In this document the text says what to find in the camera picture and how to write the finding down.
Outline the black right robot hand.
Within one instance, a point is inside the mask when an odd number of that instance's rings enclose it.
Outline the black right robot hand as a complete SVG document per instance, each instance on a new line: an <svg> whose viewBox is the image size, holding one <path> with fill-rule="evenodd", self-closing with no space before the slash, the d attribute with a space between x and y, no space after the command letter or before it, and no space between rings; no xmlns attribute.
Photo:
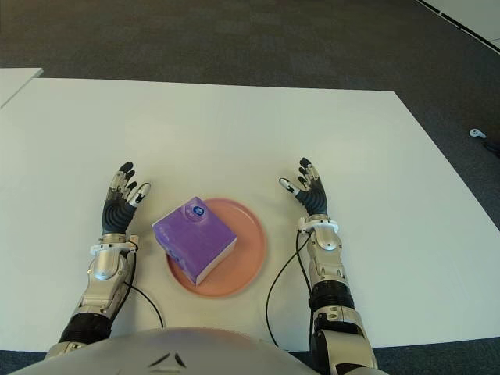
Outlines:
<svg viewBox="0 0 500 375"><path fill-rule="evenodd" d="M309 216L328 215L327 194L316 167L305 157L299 161L298 182L296 186L289 179L281 177L279 185L305 208Z"/></svg>

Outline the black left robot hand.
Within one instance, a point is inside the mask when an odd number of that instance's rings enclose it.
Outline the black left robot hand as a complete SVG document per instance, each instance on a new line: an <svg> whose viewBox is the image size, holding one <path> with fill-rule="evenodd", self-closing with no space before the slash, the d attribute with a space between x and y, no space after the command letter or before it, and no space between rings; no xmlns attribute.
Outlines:
<svg viewBox="0 0 500 375"><path fill-rule="evenodd" d="M130 182L134 164L125 162L114 174L102 210L102 235L125 234L138 206L151 190L150 183Z"/></svg>

